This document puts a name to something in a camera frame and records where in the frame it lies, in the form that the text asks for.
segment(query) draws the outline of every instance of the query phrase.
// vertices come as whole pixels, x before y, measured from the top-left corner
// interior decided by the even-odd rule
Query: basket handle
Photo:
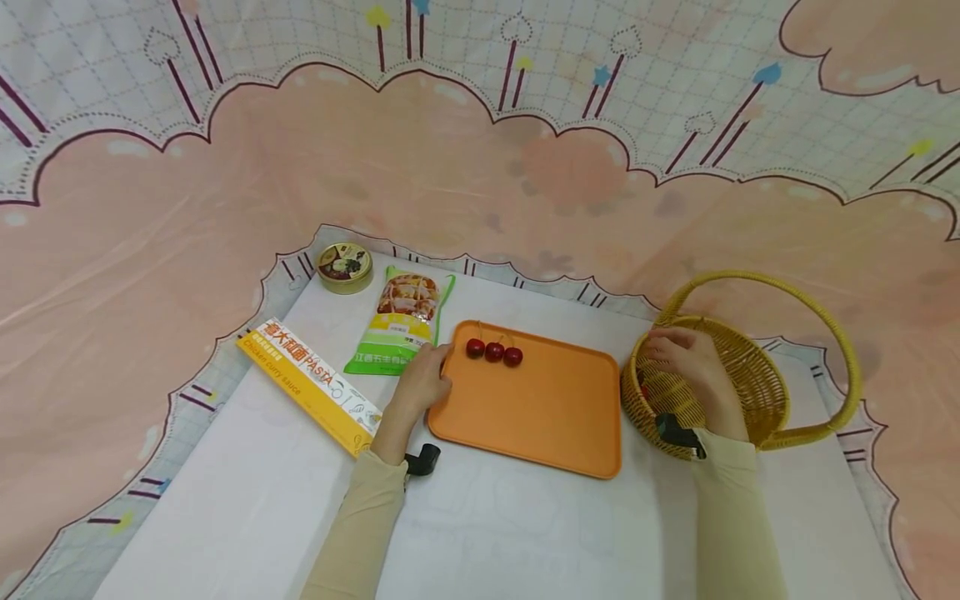
[[[695,288],[717,279],[748,279],[750,281],[757,281],[759,283],[765,283],[775,287],[782,292],[786,292],[790,296],[796,298],[807,308],[812,310],[818,317],[820,317],[821,321],[823,321],[824,324],[829,328],[830,333],[833,334],[833,337],[836,338],[837,343],[840,345],[840,351],[843,353],[844,363],[847,365],[847,374],[849,379],[847,396],[844,398],[843,404],[840,406],[840,409],[835,415],[830,417],[826,422],[816,425],[808,425],[806,427],[797,427],[795,429],[777,431],[766,442],[762,443],[760,448],[767,450],[816,442],[829,436],[831,433],[838,431],[844,425],[846,425],[856,412],[856,407],[860,401],[861,392],[860,365],[856,360],[856,354],[853,351],[853,346],[850,343],[850,340],[847,339],[847,334],[844,333],[843,329],[840,328],[840,324],[838,324],[830,316],[827,310],[818,304],[813,298],[804,292],[801,292],[792,285],[772,277],[761,275],[759,273],[752,273],[750,271],[737,271],[730,269],[725,271],[709,271],[700,273],[696,277],[692,278],[682,288],[677,290],[670,300],[667,301],[666,306],[664,306],[663,310],[660,312],[660,315],[657,317],[656,324],[667,325],[671,323],[678,316],[681,307],[684,305],[684,302],[686,302],[687,297]]]

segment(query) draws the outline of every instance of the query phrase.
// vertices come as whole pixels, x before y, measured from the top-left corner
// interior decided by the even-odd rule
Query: cartoon print fabric
[[[863,365],[841,440],[900,591],[952,597],[959,12],[0,0],[0,597],[93,593],[341,228],[645,316],[797,285]],[[690,302],[846,385],[796,302]]]

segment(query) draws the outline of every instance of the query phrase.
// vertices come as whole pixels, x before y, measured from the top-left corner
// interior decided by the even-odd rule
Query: hand
[[[370,450],[388,465],[403,462],[410,434],[423,412],[450,393],[449,378],[440,375],[450,344],[424,344],[407,364],[396,384],[394,397],[383,411],[383,419]]]
[[[733,440],[749,439],[740,397],[706,332],[685,327],[651,329],[640,351],[654,361],[654,369],[686,380],[704,407],[707,429]]]
[[[450,344],[436,348],[429,343],[421,346],[400,376],[388,408],[419,419],[426,409],[444,399],[452,384],[448,377],[440,375],[440,370],[450,348]]]

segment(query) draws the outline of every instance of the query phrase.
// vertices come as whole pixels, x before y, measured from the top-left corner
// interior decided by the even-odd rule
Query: beige sleeve
[[[393,467],[369,451],[357,457],[347,495],[300,600],[373,600],[406,479],[406,461]]]
[[[694,459],[697,486],[697,598],[783,600],[780,555],[752,444],[694,429],[705,460]]]

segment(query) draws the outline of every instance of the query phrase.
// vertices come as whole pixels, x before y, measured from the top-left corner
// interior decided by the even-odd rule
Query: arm
[[[671,327],[650,332],[644,354],[679,374],[700,400],[707,429],[695,429],[707,452],[694,460],[697,488],[697,597],[785,600],[780,555],[756,482],[740,398],[710,337]]]
[[[707,458],[694,461],[697,597],[785,600],[780,555],[756,484],[752,444],[696,429]]]
[[[333,519],[300,600],[373,600],[380,571],[403,507],[404,454],[414,425],[445,397],[440,377],[449,346],[425,344],[407,365],[377,428],[370,451],[357,457],[347,495]]]

